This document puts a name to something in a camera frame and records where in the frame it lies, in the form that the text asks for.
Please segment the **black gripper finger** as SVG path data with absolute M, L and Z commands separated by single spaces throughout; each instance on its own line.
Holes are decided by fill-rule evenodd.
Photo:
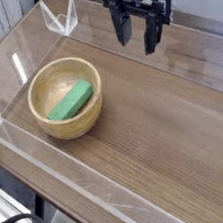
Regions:
M 151 12 L 145 16 L 146 29 L 144 33 L 144 48 L 145 54 L 152 54 L 155 52 L 156 45 L 160 43 L 162 29 L 163 29 L 163 13 Z
M 114 30 L 116 30 L 116 37 L 123 46 L 126 46 L 132 36 L 130 15 L 124 11 L 120 4 L 112 5 L 110 12 Z

